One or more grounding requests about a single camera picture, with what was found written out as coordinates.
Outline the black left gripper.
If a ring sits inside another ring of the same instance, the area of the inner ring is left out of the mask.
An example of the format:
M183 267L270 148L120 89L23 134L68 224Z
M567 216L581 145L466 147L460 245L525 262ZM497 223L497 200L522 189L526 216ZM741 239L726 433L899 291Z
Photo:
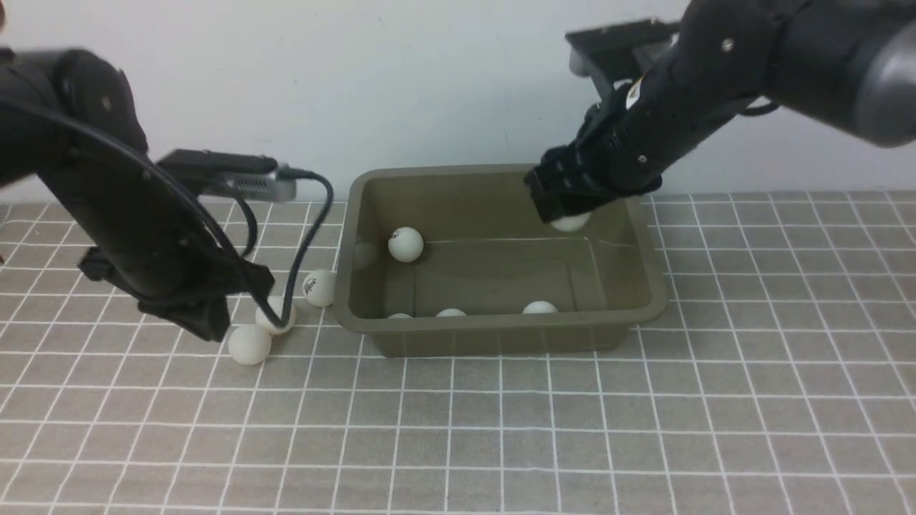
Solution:
M137 301L141 313L180 326L205 341L225 337L231 320L227 297L238 293L268 295L271 271L243 261L243 276L228 257L195 247L90 248L79 261L89 280L109 283Z

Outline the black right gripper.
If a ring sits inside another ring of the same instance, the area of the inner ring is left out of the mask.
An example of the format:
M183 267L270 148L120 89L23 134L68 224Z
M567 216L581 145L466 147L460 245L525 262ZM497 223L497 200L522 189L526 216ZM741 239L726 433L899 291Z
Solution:
M657 95L615 92L593 105L568 144L551 147L524 176L541 222L592 212L647 195L661 174L699 144L699 124Z

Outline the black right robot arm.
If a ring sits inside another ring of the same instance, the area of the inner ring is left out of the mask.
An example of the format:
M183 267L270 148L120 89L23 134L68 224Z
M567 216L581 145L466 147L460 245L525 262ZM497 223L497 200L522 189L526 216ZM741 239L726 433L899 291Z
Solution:
M739 115L784 107L883 149L914 141L912 1L691 1L678 21L566 39L600 101L524 178L546 224L654 192Z

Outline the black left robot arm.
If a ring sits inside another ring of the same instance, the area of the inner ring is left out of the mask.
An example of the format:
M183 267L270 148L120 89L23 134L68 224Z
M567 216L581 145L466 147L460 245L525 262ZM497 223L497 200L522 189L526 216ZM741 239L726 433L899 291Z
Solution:
M213 216L148 159L124 73L84 49L2 49L2 185L30 176L91 238L89 280L206 341L225 337L227 297L271 295Z

